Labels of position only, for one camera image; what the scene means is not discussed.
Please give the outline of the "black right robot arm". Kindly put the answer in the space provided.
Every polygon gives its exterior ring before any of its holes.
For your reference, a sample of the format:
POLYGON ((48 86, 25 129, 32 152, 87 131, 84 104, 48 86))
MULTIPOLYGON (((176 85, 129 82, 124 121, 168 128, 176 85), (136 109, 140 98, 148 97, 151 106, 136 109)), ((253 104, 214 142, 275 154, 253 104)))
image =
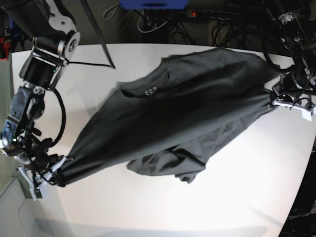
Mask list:
POLYGON ((19 77, 23 80, 12 98, 0 134, 4 155, 19 161, 18 171, 29 184, 33 199, 43 197, 47 184, 59 182, 57 170, 65 157, 48 155, 61 139, 66 122, 61 122, 55 139, 39 140, 35 128, 45 109, 44 96, 57 93, 56 85, 80 40, 76 23, 59 0, 3 0, 2 10, 33 40, 31 54, 19 77))

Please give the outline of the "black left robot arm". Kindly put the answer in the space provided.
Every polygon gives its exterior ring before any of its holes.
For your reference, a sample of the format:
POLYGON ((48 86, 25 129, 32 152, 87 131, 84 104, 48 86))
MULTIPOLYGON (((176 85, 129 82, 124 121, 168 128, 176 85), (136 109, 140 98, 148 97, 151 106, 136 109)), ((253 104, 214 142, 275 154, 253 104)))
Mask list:
POLYGON ((278 30, 281 43, 294 62, 283 69, 274 64, 263 37, 265 59, 280 74, 279 82, 272 87, 271 103, 299 110, 302 118, 312 121, 316 113, 312 101, 316 94, 316 24, 309 21, 310 7, 301 0, 265 0, 263 5, 272 19, 269 30, 278 30))

